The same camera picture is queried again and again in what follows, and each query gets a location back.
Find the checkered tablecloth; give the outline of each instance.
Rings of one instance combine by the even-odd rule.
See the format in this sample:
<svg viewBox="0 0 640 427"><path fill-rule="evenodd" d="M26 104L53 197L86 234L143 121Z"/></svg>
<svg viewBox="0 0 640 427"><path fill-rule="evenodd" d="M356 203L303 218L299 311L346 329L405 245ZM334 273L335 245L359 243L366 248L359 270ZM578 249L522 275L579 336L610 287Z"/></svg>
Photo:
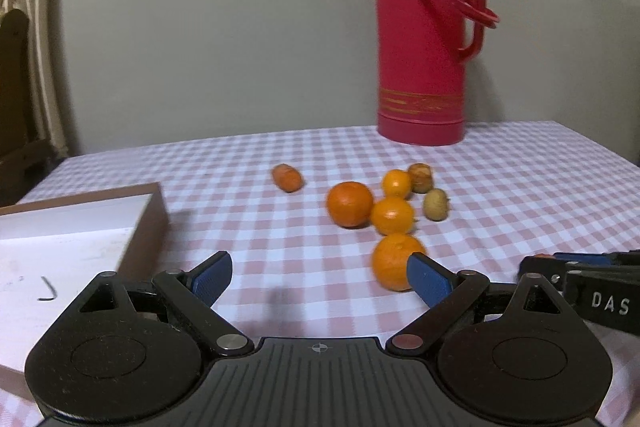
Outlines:
<svg viewBox="0 0 640 427"><path fill-rule="evenodd" d="M271 168L281 162L303 173L303 190L274 187ZM229 251L233 280L214 309L244 333L377 335L384 343L426 307L414 293L375 282L369 257L380 237L371 227L336 227L324 198L346 180L379 197L382 175L414 162L433 167L452 203L449 219L422 218L415 235L453 271L510 282L524 255L640 247L640 169L553 122L476 124L463 142L441 148L352 127L98 153L68 159L25 201L161 182L172 229L159 269L190 269ZM420 200L411 202L421 216ZM640 339L593 330L614 365L598 418L617 427L640 399ZM34 405L0 391L0 427L31 427L40 418Z"/></svg>

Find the gray ribbed plate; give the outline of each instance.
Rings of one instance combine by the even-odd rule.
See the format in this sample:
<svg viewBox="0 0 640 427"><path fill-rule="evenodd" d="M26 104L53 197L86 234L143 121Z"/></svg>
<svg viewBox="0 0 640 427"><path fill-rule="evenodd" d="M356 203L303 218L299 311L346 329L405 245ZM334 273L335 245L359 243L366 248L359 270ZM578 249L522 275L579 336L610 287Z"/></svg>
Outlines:
<svg viewBox="0 0 640 427"><path fill-rule="evenodd" d="M65 424L47 420L42 427ZM140 427L491 427L453 403L417 360L377 339L265 339ZM574 427L595 427L584 420Z"/></svg>

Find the gray wall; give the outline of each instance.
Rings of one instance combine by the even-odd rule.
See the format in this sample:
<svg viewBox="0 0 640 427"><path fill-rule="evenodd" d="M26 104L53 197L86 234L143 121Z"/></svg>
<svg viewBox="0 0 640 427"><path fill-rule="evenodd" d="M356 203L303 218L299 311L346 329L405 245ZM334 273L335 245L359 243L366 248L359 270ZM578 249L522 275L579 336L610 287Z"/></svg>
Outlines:
<svg viewBox="0 0 640 427"><path fill-rule="evenodd" d="M556 120L640 153L640 0L489 0L471 120ZM54 0L77 152L372 124L374 0Z"/></svg>

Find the table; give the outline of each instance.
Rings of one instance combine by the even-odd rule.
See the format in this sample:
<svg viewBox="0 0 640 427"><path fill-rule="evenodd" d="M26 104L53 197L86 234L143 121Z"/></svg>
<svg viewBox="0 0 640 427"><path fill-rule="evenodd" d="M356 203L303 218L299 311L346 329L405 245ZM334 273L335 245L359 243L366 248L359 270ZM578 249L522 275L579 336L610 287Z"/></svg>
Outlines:
<svg viewBox="0 0 640 427"><path fill-rule="evenodd" d="M296 166L300 192L274 187L271 168ZM384 343L426 309L414 293L373 279L371 227L343 230L324 210L332 185L356 180L381 196L389 169L433 166L450 218L422 218L415 235L449 269L513 281L524 255L640 247L640 169L554 122L474 124L459 144L398 144L373 127L232 136L97 153L66 160L24 201L161 182L172 227L158 269L190 269L217 250L234 261L214 309L260 336L378 335ZM416 210L420 200L411 200ZM622 425L640 400L640 339L592 326L614 378L598 418ZM0 391L0 427L31 427L37 408Z"/></svg>

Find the blue gripper pad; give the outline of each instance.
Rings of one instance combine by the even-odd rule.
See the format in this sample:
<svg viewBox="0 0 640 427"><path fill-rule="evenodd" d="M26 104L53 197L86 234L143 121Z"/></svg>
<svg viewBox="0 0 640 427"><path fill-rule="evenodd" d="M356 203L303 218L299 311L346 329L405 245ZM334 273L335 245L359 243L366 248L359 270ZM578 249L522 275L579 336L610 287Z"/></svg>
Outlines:
<svg viewBox="0 0 640 427"><path fill-rule="evenodd" d="M410 256L406 263L406 277L429 308L433 308L453 291L449 279L415 255Z"/></svg>
<svg viewBox="0 0 640 427"><path fill-rule="evenodd" d="M578 263L610 266L611 259L599 253L555 253L554 257L560 261L577 261Z"/></svg>
<svg viewBox="0 0 640 427"><path fill-rule="evenodd" d="M211 307L229 286L233 275L231 256L225 252L215 263L193 278L191 292Z"/></svg>

